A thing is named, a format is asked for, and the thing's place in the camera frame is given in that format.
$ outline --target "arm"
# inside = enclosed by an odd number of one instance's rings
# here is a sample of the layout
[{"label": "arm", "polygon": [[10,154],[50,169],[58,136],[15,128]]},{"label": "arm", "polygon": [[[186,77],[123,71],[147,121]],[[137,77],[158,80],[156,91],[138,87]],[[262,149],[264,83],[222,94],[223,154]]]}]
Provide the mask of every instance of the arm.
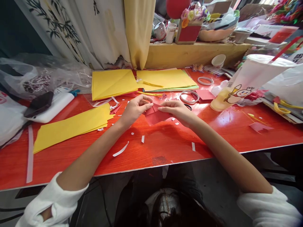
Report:
[{"label": "arm", "polygon": [[[144,99],[152,102],[152,99],[146,95],[139,95],[132,99],[120,119],[57,177],[57,184],[63,190],[77,191],[88,185],[100,162],[115,142],[144,111],[152,107],[153,104]],[[43,211],[41,215],[44,221],[49,219],[51,207]]]},{"label": "arm", "polygon": [[160,111],[172,114],[193,130],[244,193],[272,193],[272,186],[262,174],[208,124],[192,113],[181,101],[167,101]]}]

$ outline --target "glossy table surface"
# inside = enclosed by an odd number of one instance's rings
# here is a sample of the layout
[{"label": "glossy table surface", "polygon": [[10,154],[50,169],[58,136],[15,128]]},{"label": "glossy table surface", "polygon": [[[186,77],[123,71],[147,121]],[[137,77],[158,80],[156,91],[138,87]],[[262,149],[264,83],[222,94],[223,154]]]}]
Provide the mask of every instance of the glossy table surface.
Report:
[{"label": "glossy table surface", "polygon": [[[212,75],[208,73],[191,72],[190,76],[197,82],[199,76]],[[214,78],[214,85],[225,80],[224,76]],[[199,84],[200,89],[211,87]],[[180,92],[165,92],[165,100],[179,99]],[[163,100],[152,96],[155,103],[161,104]],[[122,107],[116,116],[108,121],[108,127],[115,123],[124,111],[124,107],[130,97],[120,96],[116,98]],[[91,109],[83,95],[76,97],[66,106],[52,121],[60,121],[83,111]],[[226,139],[239,152],[251,152],[303,143],[303,130],[300,125],[293,125],[271,109],[260,103],[256,106],[236,107],[232,106],[223,112],[215,112],[209,107],[209,103],[192,105],[193,112],[207,122],[224,139]],[[255,117],[274,129],[260,133],[249,127],[255,120],[247,114]],[[182,124],[176,125],[177,119],[171,118],[154,126],[149,126],[145,116],[139,119],[127,130],[110,149],[105,156],[95,176],[118,172],[132,171],[143,168],[170,165],[211,158],[208,147],[188,128]],[[33,123],[34,138],[41,124]],[[46,184],[59,171],[63,171],[76,158],[78,158],[104,131],[93,131],[80,135],[62,143],[49,147],[34,155],[33,181],[26,184],[28,134],[24,130],[20,139],[0,151],[0,190],[29,187],[32,185]],[[129,141],[126,150],[119,156],[113,154],[121,150]],[[192,150],[192,142],[195,143],[196,152]]]}]

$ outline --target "red lantern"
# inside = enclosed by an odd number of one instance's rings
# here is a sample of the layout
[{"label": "red lantern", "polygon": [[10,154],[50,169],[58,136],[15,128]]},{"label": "red lantern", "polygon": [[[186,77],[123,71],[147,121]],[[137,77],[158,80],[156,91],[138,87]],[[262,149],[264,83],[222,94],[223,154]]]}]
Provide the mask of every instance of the red lantern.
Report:
[{"label": "red lantern", "polygon": [[166,12],[171,19],[180,19],[184,9],[187,9],[191,0],[166,0]]}]

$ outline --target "hand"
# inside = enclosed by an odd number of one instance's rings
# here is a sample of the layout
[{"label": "hand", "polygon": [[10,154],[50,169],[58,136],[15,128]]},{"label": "hand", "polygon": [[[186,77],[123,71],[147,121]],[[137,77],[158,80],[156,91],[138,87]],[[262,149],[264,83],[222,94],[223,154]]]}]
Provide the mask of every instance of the hand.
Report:
[{"label": "hand", "polygon": [[152,98],[147,95],[139,95],[135,98],[133,98],[129,103],[127,104],[122,116],[118,120],[121,122],[123,126],[128,129],[135,121],[140,117],[140,115],[151,108],[153,106],[153,103],[148,103],[148,100],[152,102]]},{"label": "hand", "polygon": [[172,114],[174,118],[185,127],[190,127],[197,120],[201,120],[193,112],[191,112],[181,101],[166,101],[161,104],[164,107],[159,107],[158,110]]}]

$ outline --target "white sleeve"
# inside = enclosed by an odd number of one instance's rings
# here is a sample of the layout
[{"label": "white sleeve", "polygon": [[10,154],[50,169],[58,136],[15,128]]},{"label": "white sleeve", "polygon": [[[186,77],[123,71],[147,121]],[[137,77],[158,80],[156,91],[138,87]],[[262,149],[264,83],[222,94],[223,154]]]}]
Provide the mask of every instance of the white sleeve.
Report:
[{"label": "white sleeve", "polygon": [[[16,227],[68,226],[62,223],[74,213],[78,200],[88,185],[79,191],[65,191],[57,184],[60,173],[57,173],[42,192],[27,205]],[[40,213],[49,207],[52,217],[43,222]]]},{"label": "white sleeve", "polygon": [[298,227],[301,223],[302,215],[275,187],[272,194],[242,194],[237,204],[253,219],[254,227]]}]

